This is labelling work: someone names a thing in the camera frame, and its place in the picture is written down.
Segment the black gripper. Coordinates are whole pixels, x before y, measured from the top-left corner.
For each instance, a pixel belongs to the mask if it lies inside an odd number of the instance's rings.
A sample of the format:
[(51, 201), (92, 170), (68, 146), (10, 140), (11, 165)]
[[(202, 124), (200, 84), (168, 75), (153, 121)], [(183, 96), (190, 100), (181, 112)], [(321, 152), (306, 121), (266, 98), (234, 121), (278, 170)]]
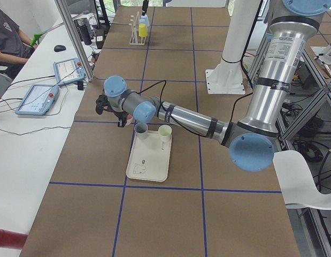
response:
[(114, 113), (114, 115), (118, 117), (118, 127), (125, 127), (127, 124), (127, 115), (122, 115), (122, 112), (114, 110), (104, 92), (102, 92), (96, 100), (95, 111), (98, 115), (101, 115), (103, 111)]

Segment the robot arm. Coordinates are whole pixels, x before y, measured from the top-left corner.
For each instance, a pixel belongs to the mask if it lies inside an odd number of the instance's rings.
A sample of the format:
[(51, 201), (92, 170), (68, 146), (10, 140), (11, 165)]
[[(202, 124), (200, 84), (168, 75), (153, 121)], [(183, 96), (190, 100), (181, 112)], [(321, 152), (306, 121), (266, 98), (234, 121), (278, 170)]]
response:
[(142, 3), (142, 15), (146, 15), (147, 13), (147, 9), (149, 7), (149, 0), (143, 0), (143, 3)]
[(115, 114), (124, 127), (127, 116), (147, 123), (157, 117), (187, 131), (218, 141), (229, 149), (231, 161), (245, 171), (261, 171), (273, 161), (275, 126), (291, 80), (309, 38), (316, 35), (331, 1), (271, 1), (268, 30), (271, 35), (259, 77), (253, 86), (246, 115), (237, 123), (222, 122), (161, 97), (144, 97), (118, 76), (108, 77), (96, 100), (96, 112)]

